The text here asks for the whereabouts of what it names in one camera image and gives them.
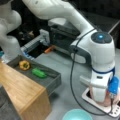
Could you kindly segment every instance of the green toy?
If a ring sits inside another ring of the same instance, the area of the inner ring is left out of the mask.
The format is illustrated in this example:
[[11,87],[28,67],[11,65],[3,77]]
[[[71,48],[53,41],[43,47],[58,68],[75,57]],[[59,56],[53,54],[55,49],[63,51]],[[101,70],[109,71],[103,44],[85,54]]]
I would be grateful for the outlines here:
[[36,75],[37,77],[40,77],[40,78],[46,78],[47,77],[47,75],[38,68],[32,69],[32,74]]

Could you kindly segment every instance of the blue ring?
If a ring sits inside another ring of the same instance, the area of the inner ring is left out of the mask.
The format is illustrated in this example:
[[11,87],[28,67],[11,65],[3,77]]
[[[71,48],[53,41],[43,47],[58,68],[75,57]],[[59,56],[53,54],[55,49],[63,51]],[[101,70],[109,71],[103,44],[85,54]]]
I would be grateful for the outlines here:
[[92,68],[92,70],[93,70],[94,72],[98,73],[98,74],[107,74],[107,73],[109,73],[109,72],[113,72],[113,75],[115,75],[115,67],[114,67],[112,70],[107,71],[107,72],[99,72],[99,71],[96,71],[96,70],[93,69],[93,68]]

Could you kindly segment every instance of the tabletop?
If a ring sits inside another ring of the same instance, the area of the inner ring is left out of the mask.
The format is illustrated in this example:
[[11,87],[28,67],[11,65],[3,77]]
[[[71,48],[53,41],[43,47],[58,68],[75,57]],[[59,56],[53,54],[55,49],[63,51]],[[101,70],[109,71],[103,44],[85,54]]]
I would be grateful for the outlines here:
[[[72,109],[81,109],[75,102],[70,89],[70,71],[72,66],[72,59],[70,56],[60,53],[58,51],[50,52],[49,54],[42,54],[35,60],[36,62],[43,64],[49,68],[52,68],[62,76],[62,85],[58,87],[55,92],[50,96],[52,105],[52,112],[49,114],[46,120],[62,120],[66,112]],[[116,49],[116,76],[120,78],[120,50]],[[82,99],[82,94],[86,90],[87,86],[80,83],[80,75],[91,76],[91,68],[85,64],[75,63],[73,70],[73,88],[79,102],[89,111],[101,114],[102,112],[93,107]],[[93,120],[118,120],[119,118],[112,118],[110,116],[95,116],[92,115]]]

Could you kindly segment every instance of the wooden surface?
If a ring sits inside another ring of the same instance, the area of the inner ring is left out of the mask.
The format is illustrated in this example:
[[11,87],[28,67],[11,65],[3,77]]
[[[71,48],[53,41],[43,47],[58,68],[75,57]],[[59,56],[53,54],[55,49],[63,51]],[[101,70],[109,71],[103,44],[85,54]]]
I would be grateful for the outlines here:
[[[49,114],[51,108],[46,89],[2,62],[0,83],[23,120],[44,120]],[[37,119],[28,118],[31,114]]]

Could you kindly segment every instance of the cable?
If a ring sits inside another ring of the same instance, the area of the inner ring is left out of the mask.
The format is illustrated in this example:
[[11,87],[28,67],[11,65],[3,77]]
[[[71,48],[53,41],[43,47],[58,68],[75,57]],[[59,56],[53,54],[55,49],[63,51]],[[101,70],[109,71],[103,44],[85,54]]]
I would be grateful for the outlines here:
[[78,42],[77,42],[76,45],[75,45],[74,53],[73,53],[73,60],[72,60],[71,73],[70,73],[70,87],[71,87],[72,95],[73,95],[75,101],[77,102],[77,104],[78,104],[82,109],[84,109],[85,111],[87,111],[87,112],[89,112],[90,114],[93,114],[93,115],[105,116],[105,115],[109,115],[109,113],[111,113],[111,111],[112,111],[113,99],[111,99],[111,110],[110,110],[110,112],[104,113],[104,114],[93,113],[93,112],[85,109],[85,108],[79,103],[79,101],[77,100],[77,98],[76,98],[76,96],[75,96],[75,92],[74,92],[74,90],[73,90],[73,84],[72,84],[72,75],[73,75],[73,68],[74,68],[74,63],[75,63],[75,55],[76,55],[76,53],[77,53],[77,51],[78,51],[78,50],[77,50],[77,45],[79,44],[80,40],[81,40],[83,37],[85,37],[87,34],[89,34],[90,32],[92,32],[92,31],[94,31],[94,30],[95,30],[95,28],[92,29],[91,31],[87,32],[87,33],[84,34],[83,36],[81,36],[81,38],[78,40]]

